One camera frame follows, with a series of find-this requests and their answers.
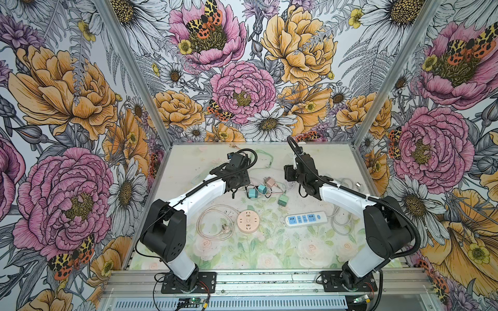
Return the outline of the teal charger with black cable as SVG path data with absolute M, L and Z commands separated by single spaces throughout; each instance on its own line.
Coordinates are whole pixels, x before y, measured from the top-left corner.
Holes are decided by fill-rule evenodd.
M 259 193 L 257 189 L 249 189 L 247 190 L 247 197 L 250 199 L 256 199 L 258 198 Z

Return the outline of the teal charger with white cable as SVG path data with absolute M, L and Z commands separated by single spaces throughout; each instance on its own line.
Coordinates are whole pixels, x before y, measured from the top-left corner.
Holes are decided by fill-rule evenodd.
M 265 185 L 259 185 L 258 192 L 262 195 L 266 195 L 268 192 L 267 187 Z

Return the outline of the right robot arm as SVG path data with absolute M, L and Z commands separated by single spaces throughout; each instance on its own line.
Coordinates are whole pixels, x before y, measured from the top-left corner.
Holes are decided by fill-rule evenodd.
M 297 182 L 307 196 L 339 206 L 363 221 L 366 246 L 343 264 L 340 274 L 347 290 L 355 290 L 391 260 L 420 249 L 419 230 L 394 198 L 363 194 L 320 176 L 309 154 L 296 155 L 294 163 L 284 166 L 283 171 L 285 180 Z

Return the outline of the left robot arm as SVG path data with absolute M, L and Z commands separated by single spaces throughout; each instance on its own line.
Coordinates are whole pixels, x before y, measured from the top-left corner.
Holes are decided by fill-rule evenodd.
M 249 149 L 228 154 L 228 162 L 213 168 L 198 185 L 180 196 L 152 203 L 140 233 L 140 242 L 154 258 L 169 269 L 164 283 L 181 292 L 192 292 L 202 286 L 198 266 L 184 251 L 188 216 L 206 207 L 214 199 L 226 194 L 235 194 L 250 184 L 248 170 L 258 160 L 250 157 Z

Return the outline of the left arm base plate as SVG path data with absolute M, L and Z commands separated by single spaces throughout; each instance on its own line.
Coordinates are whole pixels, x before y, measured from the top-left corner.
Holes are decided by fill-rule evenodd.
M 216 272 L 194 272 L 187 280 L 168 273 L 162 281 L 162 294 L 214 294 L 217 283 Z

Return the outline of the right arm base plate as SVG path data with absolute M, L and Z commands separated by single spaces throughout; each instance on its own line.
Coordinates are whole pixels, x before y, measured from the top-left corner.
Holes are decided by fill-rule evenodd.
M 315 279 L 325 292 L 377 292 L 378 287 L 372 273 L 358 278 L 349 272 L 325 270 Z

